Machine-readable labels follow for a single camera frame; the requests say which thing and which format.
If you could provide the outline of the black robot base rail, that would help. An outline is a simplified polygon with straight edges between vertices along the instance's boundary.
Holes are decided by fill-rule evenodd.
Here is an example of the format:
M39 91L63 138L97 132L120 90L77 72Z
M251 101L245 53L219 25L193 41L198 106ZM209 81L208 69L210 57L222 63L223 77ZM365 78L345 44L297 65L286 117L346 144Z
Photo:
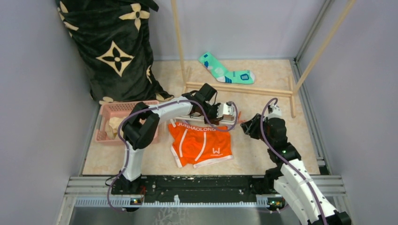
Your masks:
M112 195L138 195L145 203L254 203L260 195L277 197L265 176L254 175L141 175L135 181L123 176L111 185Z

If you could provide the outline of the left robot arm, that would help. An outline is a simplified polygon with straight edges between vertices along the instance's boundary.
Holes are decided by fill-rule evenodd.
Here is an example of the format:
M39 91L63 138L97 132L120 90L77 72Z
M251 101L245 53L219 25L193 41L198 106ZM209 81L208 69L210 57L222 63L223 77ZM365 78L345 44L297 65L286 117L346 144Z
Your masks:
M205 83L199 90L184 93L156 105L139 102L118 127L118 137L125 144L124 164L111 183L112 194L137 194L141 187L143 153L154 138L158 126L180 116L198 114L215 128L226 116L237 118L234 102L210 103L217 90Z

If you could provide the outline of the pink plastic basket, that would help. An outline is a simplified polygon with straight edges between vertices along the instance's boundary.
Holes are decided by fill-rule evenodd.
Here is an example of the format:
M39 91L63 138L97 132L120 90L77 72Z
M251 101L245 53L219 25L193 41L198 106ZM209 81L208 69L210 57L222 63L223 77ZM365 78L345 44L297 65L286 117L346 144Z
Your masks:
M110 140L105 132L105 124L111 117L126 118L132 112L138 102L108 103L103 105L99 111L99 127L96 129L94 140L107 146L123 145L123 142L117 136Z

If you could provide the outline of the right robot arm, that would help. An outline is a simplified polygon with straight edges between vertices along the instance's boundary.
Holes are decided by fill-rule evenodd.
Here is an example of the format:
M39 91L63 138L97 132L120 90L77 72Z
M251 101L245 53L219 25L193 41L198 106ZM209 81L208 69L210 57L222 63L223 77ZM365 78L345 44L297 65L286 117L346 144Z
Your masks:
M333 206L308 174L299 152L288 141L285 120L256 114L241 123L244 134L262 140L275 168L266 170L264 187L279 193L303 225L351 225L347 212Z

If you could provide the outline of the white multi-clip hanger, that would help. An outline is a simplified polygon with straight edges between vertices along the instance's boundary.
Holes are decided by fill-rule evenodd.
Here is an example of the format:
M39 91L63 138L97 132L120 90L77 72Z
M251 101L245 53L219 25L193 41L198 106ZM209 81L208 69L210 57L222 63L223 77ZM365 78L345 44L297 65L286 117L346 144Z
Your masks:
M232 126L235 123L235 120L237 118L237 114L234 112L232 115L224 115L223 119L218 122L219 126ZM194 121L194 122L199 122L199 123L205 123L207 124L207 120L203 115L199 114L194 114L194 115L185 115L185 116L179 116L175 117L174 120L184 120L184 121Z

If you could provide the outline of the beige cloth in basket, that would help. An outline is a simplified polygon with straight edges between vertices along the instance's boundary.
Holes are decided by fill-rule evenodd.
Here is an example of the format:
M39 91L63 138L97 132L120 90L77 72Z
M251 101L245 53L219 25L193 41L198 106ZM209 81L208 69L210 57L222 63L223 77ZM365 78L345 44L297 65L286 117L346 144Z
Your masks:
M105 124L105 132L110 140L114 140L118 136L118 128L124 118L111 117Z

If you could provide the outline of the green blue patterned sock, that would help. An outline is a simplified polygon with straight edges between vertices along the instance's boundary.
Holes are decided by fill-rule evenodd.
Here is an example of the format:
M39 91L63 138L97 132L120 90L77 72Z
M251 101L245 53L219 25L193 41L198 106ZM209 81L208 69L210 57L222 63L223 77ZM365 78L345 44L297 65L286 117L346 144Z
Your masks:
M229 71L210 52L198 58L207 71L221 83L254 84L256 76L251 70Z

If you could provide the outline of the orange underwear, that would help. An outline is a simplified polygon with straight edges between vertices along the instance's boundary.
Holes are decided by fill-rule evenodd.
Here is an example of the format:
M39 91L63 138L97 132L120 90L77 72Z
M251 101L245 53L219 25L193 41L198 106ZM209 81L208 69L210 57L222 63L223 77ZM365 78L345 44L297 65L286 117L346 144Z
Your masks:
M233 159L231 135L227 126L198 127L188 123L168 124L174 139L170 150L179 168L187 164L200 168Z

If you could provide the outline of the black floral blanket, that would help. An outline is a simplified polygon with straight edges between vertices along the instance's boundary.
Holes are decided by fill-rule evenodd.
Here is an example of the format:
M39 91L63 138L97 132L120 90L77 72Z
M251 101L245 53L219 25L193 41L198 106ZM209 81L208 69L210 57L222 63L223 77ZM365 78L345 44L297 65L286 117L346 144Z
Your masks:
M59 16L101 105L173 98L153 75L149 18L153 0L58 0Z

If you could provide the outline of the wooden drying rack frame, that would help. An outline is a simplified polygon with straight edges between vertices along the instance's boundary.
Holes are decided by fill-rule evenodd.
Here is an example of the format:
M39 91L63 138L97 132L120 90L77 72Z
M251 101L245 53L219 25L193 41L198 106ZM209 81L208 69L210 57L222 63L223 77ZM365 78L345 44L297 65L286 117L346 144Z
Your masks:
M179 18L178 18L178 12L177 12L177 2L175 0L172 0L170 3L171 3L172 15L173 15L174 26L175 26L175 34L176 34L176 38L177 38L177 47L178 47L178 53L179 53L180 68L181 68L181 72L182 72L183 92L185 92L187 89L193 89L193 88L200 87L202 85L202 83L189 81L190 75L192 74L192 68L186 67L184 64L184 49L183 49L182 39L181 39ZM329 11L329 8L332 6L333 3L334 3L333 0L327 0L322 5L322 8L319 11L319 14L317 15L309 33L307 34L306 39L304 40L304 43L302 44L296 58L294 59L294 62L296 64L299 64L300 60L303 58L304 53L306 53L306 50L308 49L310 42L315 37L317 30L321 27L321 24L327 14L327 12ZM308 66L305 68L304 72L302 73L302 75L298 79L298 81L294 82L292 76L288 77L289 90L277 90L277 89L270 89L270 88L250 88L248 86L236 86L236 85L232 85L232 84L214 84L213 86L220 91L288 98L290 101L290 106L291 106L291 117L295 118L296 114L297 114L296 106L295 106L295 96L298 94L298 91L302 87L304 81L306 80L308 75L311 73L311 71L315 67L316 63L319 61L320 57L323 55L324 51L328 47L329 43L331 42L332 38L338 31L339 27L341 26L341 24L343 23L343 21L345 20L347 15L350 13L350 11L351 11L352 7L355 5L355 3L356 3L355 0L348 0L346 2L343 11L339 15L339 17L336 19L333 27L330 29L328 35L325 37L323 43L318 48L316 54L312 57L311 61L309 62Z

